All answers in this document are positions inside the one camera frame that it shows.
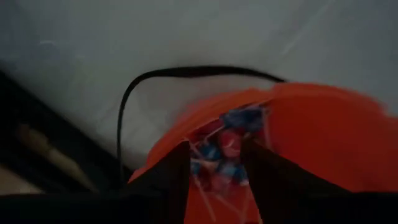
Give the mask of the orange bucket with black handle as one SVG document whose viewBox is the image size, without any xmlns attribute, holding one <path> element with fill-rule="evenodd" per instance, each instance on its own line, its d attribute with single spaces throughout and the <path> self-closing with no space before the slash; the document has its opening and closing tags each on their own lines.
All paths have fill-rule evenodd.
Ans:
<svg viewBox="0 0 398 224">
<path fill-rule="evenodd" d="M 193 105 L 149 151 L 154 164 L 182 141 L 190 145 L 190 161 L 200 161 L 198 175 L 189 175 L 187 194 L 144 193 L 147 223 L 179 224 L 398 224 L 398 118 L 385 114 L 372 99 L 327 85 L 289 83 L 281 78 L 230 66 L 178 67 L 154 70 L 135 78 L 123 94 L 123 112 L 133 89 L 149 78 L 200 78 L 242 75 L 272 82 L 222 93 Z M 229 110 L 258 106 L 263 127 L 255 132 L 225 127 L 220 116 Z M 218 143 L 225 130 L 255 139 L 266 149 L 346 190 L 348 194 L 303 195 L 283 189 L 239 185 L 217 170 L 228 158 Z M 214 144 L 218 161 L 203 158 L 199 148 Z"/>
</svg>

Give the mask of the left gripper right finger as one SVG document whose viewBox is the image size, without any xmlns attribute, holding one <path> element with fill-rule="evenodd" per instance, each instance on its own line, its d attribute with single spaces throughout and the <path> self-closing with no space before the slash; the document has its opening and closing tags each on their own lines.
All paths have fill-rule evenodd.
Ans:
<svg viewBox="0 0 398 224">
<path fill-rule="evenodd" d="M 283 189 L 303 195 L 348 194 L 346 190 L 296 163 L 266 149 L 253 138 L 242 142 L 241 161 L 248 173 L 249 184 L 259 189 Z"/>
</svg>

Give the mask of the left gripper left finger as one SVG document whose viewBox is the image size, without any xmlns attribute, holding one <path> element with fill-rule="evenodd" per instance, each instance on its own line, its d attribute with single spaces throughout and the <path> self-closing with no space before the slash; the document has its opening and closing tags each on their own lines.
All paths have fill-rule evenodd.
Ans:
<svg viewBox="0 0 398 224">
<path fill-rule="evenodd" d="M 136 170 L 129 181 L 135 192 L 187 194 L 190 175 L 190 145 L 182 141 L 154 164 Z"/>
</svg>

